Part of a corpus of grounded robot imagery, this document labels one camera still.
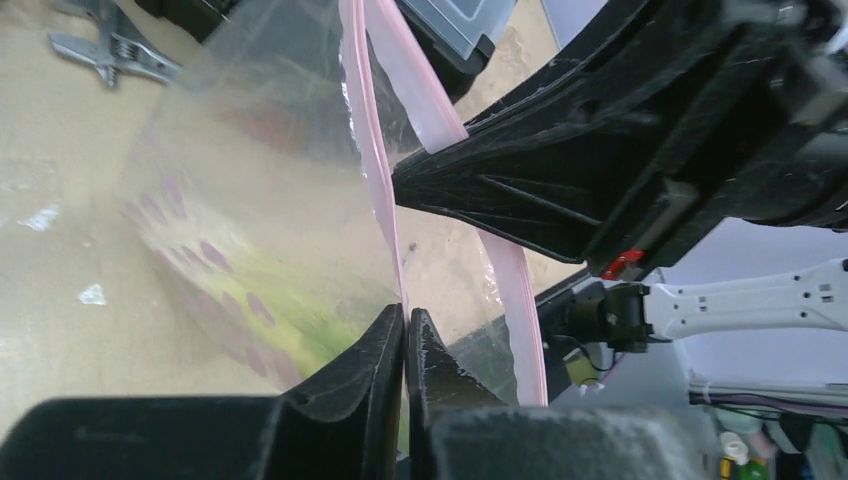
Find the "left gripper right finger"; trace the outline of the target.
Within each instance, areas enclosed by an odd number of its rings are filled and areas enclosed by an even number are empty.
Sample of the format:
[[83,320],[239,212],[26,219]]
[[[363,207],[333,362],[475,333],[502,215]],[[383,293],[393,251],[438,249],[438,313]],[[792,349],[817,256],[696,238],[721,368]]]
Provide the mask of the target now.
[[406,380],[413,479],[704,479],[692,436],[655,407],[502,403],[413,309]]

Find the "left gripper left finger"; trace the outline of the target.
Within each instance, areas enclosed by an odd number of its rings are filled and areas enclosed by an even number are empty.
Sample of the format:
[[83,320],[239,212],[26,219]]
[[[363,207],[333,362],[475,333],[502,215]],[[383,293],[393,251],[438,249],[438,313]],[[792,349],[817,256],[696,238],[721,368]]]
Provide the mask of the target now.
[[389,305],[277,396],[62,398],[1,446],[5,479],[390,479],[405,323]]

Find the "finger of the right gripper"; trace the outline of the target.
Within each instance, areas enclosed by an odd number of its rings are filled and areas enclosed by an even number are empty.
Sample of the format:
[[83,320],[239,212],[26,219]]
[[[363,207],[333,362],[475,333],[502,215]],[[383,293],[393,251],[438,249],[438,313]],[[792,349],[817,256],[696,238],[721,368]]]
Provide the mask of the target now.
[[611,1],[548,64],[479,114],[466,140],[401,161],[400,206],[550,258],[603,262],[677,122],[719,61],[719,1]]

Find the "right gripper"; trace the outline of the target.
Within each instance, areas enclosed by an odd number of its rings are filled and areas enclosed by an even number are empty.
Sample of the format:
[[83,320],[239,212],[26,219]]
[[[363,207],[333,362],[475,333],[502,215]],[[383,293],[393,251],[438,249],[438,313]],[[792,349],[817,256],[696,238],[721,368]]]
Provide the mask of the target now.
[[634,133],[584,260],[636,279],[722,221],[847,229],[843,1],[608,1],[582,33],[597,119]]

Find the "clear zip top bag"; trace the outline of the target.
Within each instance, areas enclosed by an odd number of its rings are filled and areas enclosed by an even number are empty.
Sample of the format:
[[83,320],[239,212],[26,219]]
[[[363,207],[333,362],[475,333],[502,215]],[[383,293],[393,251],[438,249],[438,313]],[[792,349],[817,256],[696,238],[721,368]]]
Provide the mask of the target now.
[[237,255],[356,282],[379,300],[373,319],[426,309],[464,370],[508,403],[544,405],[522,248],[396,201],[401,159],[466,136],[393,2],[246,1],[143,129],[125,212],[184,311],[280,390],[306,377],[208,288]]

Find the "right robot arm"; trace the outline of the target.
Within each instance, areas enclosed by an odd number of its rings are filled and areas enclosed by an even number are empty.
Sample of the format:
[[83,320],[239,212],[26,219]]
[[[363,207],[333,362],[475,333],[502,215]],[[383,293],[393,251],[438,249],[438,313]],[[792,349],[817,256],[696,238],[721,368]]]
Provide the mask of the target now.
[[847,228],[843,1],[610,1],[467,139],[393,172],[400,206],[564,263],[537,303],[555,347],[847,326],[847,262],[695,286],[645,277],[721,221]]

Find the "black toolbox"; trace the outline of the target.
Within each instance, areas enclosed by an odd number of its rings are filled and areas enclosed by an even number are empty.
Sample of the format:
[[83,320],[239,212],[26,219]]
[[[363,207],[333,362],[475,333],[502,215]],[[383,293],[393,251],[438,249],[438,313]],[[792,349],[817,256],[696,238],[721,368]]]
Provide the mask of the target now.
[[[136,0],[149,15],[204,42],[239,5],[237,1]],[[516,3],[510,0],[402,0],[397,3],[453,103],[488,66]]]

